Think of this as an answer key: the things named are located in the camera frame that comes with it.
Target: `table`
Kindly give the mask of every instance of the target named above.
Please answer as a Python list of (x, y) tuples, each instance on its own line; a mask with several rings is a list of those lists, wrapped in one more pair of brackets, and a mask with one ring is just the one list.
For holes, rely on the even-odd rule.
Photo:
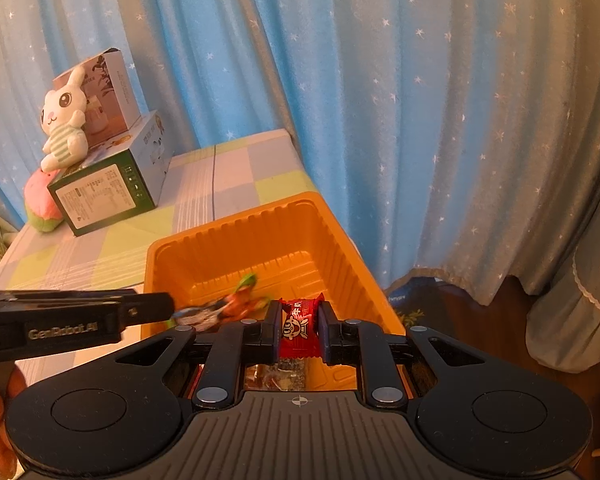
[[(274, 202), (314, 184), (286, 130), (273, 130), (173, 157), (160, 203), (147, 213), (74, 237), (66, 224), (42, 234), (25, 225), (0, 261), (0, 289), (142, 290), (146, 251), (165, 236)], [(19, 362), (27, 383), (117, 350), (117, 345)]]

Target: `green box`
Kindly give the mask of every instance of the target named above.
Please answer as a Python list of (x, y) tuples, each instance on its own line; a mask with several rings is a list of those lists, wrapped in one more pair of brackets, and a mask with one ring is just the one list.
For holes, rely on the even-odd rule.
[(93, 148), (47, 186), (76, 236), (154, 209), (173, 156), (156, 112)]

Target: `white label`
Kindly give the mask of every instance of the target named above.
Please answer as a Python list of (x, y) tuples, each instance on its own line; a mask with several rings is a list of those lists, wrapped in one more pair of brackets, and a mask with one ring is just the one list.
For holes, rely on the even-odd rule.
[(57, 194), (76, 229), (136, 206), (115, 164), (67, 184)]

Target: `plant picture on box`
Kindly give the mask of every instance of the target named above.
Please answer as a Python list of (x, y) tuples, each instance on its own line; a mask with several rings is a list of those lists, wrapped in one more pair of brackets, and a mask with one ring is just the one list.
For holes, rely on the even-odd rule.
[(104, 56), (98, 56), (98, 61), (91, 69), (92, 72), (100, 73), (100, 79), (98, 80), (98, 86), (102, 90), (102, 95), (105, 96), (109, 92), (113, 92), (113, 83), (111, 82), (111, 76), (109, 75), (109, 69), (107, 69), (107, 63), (105, 62)]

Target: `cardboard box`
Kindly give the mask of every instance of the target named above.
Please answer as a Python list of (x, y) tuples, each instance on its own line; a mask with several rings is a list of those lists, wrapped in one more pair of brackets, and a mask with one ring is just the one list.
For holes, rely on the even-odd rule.
[[(110, 48), (80, 64), (85, 72), (82, 91), (87, 96), (83, 129), (89, 147), (93, 147), (126, 132), (140, 117), (140, 110), (122, 52)], [(69, 81), (71, 70), (54, 79), (54, 90)]]
[(151, 112), (92, 148), (47, 189), (76, 236), (95, 231), (158, 205), (172, 146), (158, 113)]

